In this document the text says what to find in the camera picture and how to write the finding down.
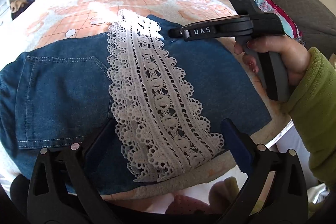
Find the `silver screw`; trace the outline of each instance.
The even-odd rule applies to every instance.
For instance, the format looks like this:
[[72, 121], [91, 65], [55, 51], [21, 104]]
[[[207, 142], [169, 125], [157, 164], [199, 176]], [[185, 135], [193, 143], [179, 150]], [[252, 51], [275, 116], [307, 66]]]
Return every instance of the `silver screw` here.
[[46, 148], [46, 147], [42, 148], [41, 151], [40, 151], [40, 153], [41, 153], [42, 155], [44, 155], [44, 154], [47, 153], [47, 152], [48, 152], [48, 148]]
[[290, 149], [289, 151], [289, 154], [292, 155], [292, 156], [295, 156], [296, 155], [296, 152], [294, 149]]
[[79, 143], [73, 143], [72, 145], [71, 145], [71, 150], [77, 150], [78, 148], [79, 148]]
[[259, 151], [265, 151], [266, 150], [266, 146], [264, 146], [261, 143], [257, 145], [257, 148], [258, 148]]

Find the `green fleece sweater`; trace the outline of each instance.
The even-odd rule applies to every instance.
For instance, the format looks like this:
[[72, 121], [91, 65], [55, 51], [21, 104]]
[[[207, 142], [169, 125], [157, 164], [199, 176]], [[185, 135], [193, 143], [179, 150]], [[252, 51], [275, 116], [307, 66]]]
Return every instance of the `green fleece sweater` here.
[[292, 117], [314, 176], [336, 188], [336, 71], [317, 48], [308, 70], [282, 110]]

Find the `lace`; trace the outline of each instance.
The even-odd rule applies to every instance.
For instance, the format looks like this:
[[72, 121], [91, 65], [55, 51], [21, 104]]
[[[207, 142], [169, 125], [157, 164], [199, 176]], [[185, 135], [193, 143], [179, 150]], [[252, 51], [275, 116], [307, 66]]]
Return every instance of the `lace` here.
[[163, 49], [159, 25], [122, 9], [109, 30], [115, 132], [134, 181], [164, 181], [212, 159], [223, 137], [210, 133], [193, 86]]

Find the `gray upholstered surface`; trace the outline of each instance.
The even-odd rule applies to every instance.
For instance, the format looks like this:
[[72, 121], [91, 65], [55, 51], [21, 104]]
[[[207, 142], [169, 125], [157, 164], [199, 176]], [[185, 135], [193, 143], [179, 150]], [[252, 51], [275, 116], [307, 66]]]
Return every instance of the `gray upholstered surface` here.
[[319, 0], [273, 0], [303, 31], [306, 47], [317, 47], [326, 58], [336, 53], [336, 17]]

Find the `blue denim garment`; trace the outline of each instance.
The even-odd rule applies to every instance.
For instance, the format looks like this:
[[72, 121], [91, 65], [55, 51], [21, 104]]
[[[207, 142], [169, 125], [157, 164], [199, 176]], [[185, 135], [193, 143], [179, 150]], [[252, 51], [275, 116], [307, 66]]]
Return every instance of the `blue denim garment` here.
[[[263, 101], [239, 62], [217, 40], [185, 42], [167, 36], [179, 26], [155, 16], [165, 49], [186, 71], [194, 86], [193, 97], [203, 104], [202, 115], [219, 132], [229, 117], [249, 135], [270, 122]], [[0, 141], [28, 178], [42, 147], [81, 142], [113, 115], [106, 72], [107, 34], [69, 38], [31, 52], [22, 53], [0, 72]], [[101, 194], [134, 189], [114, 132], [103, 159], [87, 176]]]

